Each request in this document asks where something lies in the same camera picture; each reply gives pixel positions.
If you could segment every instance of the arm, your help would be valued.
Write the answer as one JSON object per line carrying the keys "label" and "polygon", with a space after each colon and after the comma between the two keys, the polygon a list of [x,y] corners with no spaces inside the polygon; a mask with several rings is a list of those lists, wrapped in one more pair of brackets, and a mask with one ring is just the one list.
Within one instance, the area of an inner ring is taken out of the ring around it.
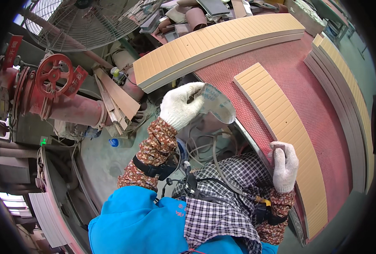
{"label": "arm", "polygon": [[[285,145],[285,151],[280,148],[274,151],[275,168],[272,178],[274,189],[270,194],[271,212],[274,216],[284,217],[288,215],[289,210],[295,202],[294,185],[299,162],[292,145],[282,142],[272,142],[270,144],[271,149],[273,149],[275,144]],[[263,221],[263,223],[257,227],[260,240],[267,243],[266,249],[275,246],[275,252],[277,252],[278,245],[284,238],[284,231],[287,225],[287,221],[276,226],[272,226],[268,224],[267,221]]]}
{"label": "arm", "polygon": [[[139,145],[136,157],[146,165],[158,166],[164,163],[169,154],[177,147],[175,135],[177,131],[161,117],[154,120],[149,128],[148,139]],[[117,187],[137,185],[157,192],[158,175],[149,177],[136,168],[133,160],[125,168],[125,173],[117,177]]]}
{"label": "arm", "polygon": [[[187,125],[199,112],[203,104],[202,96],[190,104],[188,98],[203,87],[202,82],[192,82],[169,91],[160,105],[160,117],[153,121],[147,132],[149,138],[140,145],[136,157],[146,165],[158,166],[164,163],[169,154],[177,147],[175,135]],[[117,186],[137,185],[157,191],[158,176],[149,177],[138,169],[133,160],[125,168],[125,173],[118,176]]]}

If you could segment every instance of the white cotton glove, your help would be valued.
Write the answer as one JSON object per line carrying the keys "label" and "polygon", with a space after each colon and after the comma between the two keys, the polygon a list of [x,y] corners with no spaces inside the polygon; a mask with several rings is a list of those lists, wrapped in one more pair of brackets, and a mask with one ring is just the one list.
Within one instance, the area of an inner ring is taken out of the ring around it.
{"label": "white cotton glove", "polygon": [[166,93],[160,105],[160,117],[176,130],[185,127],[202,108],[203,97],[196,97],[190,104],[187,104],[187,101],[204,84],[203,82],[192,82]]}
{"label": "white cotton glove", "polygon": [[273,149],[274,145],[285,145],[285,151],[281,148],[274,151],[275,168],[272,182],[278,192],[287,193],[294,189],[299,161],[291,144],[274,141],[270,143],[270,148]]}

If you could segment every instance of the red valve wheel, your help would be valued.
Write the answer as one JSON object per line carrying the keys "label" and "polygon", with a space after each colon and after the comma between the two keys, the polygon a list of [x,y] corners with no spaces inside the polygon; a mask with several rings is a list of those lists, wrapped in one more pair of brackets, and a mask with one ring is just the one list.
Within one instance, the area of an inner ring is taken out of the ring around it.
{"label": "red valve wheel", "polygon": [[[68,66],[68,72],[62,72],[59,69],[59,62],[63,61]],[[47,64],[52,63],[53,68],[47,72],[42,73],[43,69],[47,66]],[[47,57],[38,67],[37,73],[36,73],[36,87],[38,91],[44,95],[47,98],[57,98],[61,94],[63,94],[70,86],[72,82],[72,78],[74,76],[74,69],[72,67],[71,60],[63,55],[63,54],[53,54],[49,57]],[[58,79],[67,79],[67,82],[65,85],[57,89],[56,88],[56,82]],[[44,81],[49,80],[51,83],[51,89],[50,92],[47,92],[43,89]]]}

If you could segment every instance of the pink mesh mat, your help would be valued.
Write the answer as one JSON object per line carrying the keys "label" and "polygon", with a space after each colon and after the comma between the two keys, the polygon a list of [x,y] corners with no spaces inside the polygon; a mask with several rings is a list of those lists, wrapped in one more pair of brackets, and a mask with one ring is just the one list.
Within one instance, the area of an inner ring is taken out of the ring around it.
{"label": "pink mesh mat", "polygon": [[[350,155],[342,126],[329,97],[304,64],[312,36],[255,49],[197,70],[204,82],[225,94],[236,108],[237,119],[265,155],[272,136],[253,106],[233,83],[233,77],[259,62],[280,86],[301,119],[322,170],[331,221],[353,188]],[[297,214],[305,223],[300,204]]]}

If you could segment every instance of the industrial fan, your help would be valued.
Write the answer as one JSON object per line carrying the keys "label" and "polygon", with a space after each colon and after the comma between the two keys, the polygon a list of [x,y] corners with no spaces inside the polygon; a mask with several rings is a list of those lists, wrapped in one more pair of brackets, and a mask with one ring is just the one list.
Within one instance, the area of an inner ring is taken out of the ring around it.
{"label": "industrial fan", "polygon": [[26,28],[41,46],[85,51],[107,45],[140,27],[162,0],[38,0],[25,12]]}

